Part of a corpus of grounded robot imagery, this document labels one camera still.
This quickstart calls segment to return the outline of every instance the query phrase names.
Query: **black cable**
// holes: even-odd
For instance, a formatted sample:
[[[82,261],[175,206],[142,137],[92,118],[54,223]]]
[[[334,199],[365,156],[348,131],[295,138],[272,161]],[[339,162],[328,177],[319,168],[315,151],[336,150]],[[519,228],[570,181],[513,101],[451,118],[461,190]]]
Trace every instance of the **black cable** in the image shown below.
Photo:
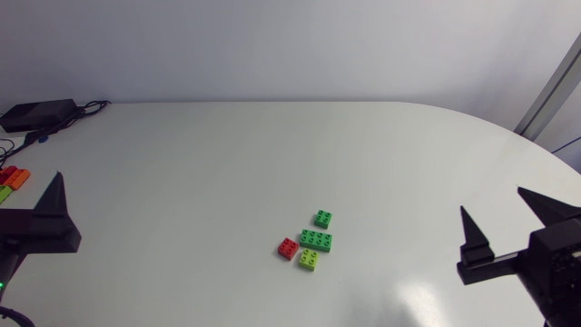
[[[2,319],[10,318],[20,327],[34,327],[33,322],[20,312],[0,306],[0,316]]]
[[[557,151],[561,151],[561,150],[565,149],[565,148],[566,148],[566,147],[568,147],[570,144],[573,144],[573,143],[575,143],[575,142],[577,142],[577,141],[579,141],[579,140],[581,140],[581,136],[577,137],[575,140],[573,140],[573,141],[569,142],[568,144],[565,144],[565,145],[561,146],[560,148],[556,149],[555,151],[553,151],[553,152],[552,152],[552,154],[556,153]]]
[[[4,140],[4,141],[8,141],[12,144],[12,147],[8,150],[8,152],[6,154],[1,154],[0,155],[0,169],[2,169],[2,167],[4,166],[6,159],[10,158],[11,156],[21,152],[22,150],[24,150],[25,148],[27,148],[28,146],[30,146],[31,144],[33,144],[34,142],[40,140],[43,137],[46,137],[50,134],[55,134],[58,133],[59,131],[62,131],[65,128],[70,127],[72,124],[76,123],[78,120],[89,117],[89,116],[93,116],[95,114],[100,113],[108,104],[110,104],[111,102],[109,101],[91,101],[90,103],[77,107],[76,110],[69,115],[67,118],[65,118],[61,123],[56,124],[54,126],[42,129],[42,130],[38,130],[38,131],[33,131],[30,132],[28,134],[26,134],[25,137],[25,142],[20,145],[19,147],[17,147],[15,149],[15,144],[12,140],[9,139],[0,139],[0,140]],[[98,108],[91,111],[91,112],[87,112],[86,110],[88,108],[97,106]]]

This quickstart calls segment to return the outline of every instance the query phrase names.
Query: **metal pole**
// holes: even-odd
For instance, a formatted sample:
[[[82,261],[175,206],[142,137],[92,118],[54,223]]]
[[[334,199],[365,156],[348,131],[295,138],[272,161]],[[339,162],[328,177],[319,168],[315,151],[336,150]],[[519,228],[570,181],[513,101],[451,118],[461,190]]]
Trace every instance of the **metal pole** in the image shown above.
[[[535,141],[579,82],[581,82],[581,34],[527,114],[518,123],[515,133]]]

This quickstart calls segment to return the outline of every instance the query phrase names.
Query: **lego brick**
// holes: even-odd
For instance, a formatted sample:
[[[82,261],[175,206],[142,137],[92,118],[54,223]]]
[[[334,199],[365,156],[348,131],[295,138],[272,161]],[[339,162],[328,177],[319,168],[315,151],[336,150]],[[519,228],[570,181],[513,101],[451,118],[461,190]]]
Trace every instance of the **lego brick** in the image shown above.
[[[285,238],[279,246],[279,254],[291,260],[294,254],[299,250],[299,245],[289,238]]]
[[[333,217],[333,213],[327,213],[325,211],[319,210],[317,216],[315,217],[315,225],[322,227],[324,229],[329,228],[330,219]]]
[[[299,266],[314,271],[319,260],[319,254],[313,250],[305,249],[300,255]]]
[[[12,189],[9,186],[0,185],[0,203],[2,203],[8,195],[12,192]]]
[[[12,175],[4,182],[4,185],[10,186],[13,190],[18,190],[20,186],[28,179],[30,172],[26,169],[17,169]]]
[[[333,236],[327,233],[302,230],[300,235],[300,246],[323,252],[330,252],[332,241]]]
[[[4,182],[16,171],[16,166],[9,166],[5,169],[0,170],[0,184],[4,185]]]

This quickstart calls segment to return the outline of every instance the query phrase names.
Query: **green lego brick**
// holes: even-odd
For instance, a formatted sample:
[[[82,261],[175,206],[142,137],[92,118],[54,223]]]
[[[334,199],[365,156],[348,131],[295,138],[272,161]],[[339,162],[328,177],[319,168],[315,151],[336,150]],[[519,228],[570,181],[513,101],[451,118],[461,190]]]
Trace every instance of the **green lego brick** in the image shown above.
[[[10,186],[0,185],[0,203],[6,200],[6,198],[8,197],[8,195],[10,195],[11,192],[12,189],[10,188]]]
[[[313,250],[305,249],[302,252],[299,259],[299,266],[314,271],[317,266],[317,261],[319,260],[319,254]]]
[[[329,228],[330,219],[333,217],[333,213],[327,213],[325,211],[319,210],[317,216],[315,217],[315,224],[324,229]]]
[[[300,235],[300,246],[323,252],[330,251],[332,241],[333,236],[326,233],[302,230],[302,234]]]

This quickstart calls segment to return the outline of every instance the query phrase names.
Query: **red lego brick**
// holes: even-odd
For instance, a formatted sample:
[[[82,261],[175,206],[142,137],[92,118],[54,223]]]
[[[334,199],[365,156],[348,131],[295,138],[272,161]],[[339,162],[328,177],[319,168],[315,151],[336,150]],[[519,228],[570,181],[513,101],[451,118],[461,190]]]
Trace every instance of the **red lego brick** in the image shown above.
[[[299,245],[288,238],[285,238],[284,241],[282,241],[281,246],[279,246],[279,254],[289,260],[292,259],[298,250]]]
[[[6,167],[5,169],[0,170],[0,184],[4,184],[10,176],[15,173],[16,166]]]

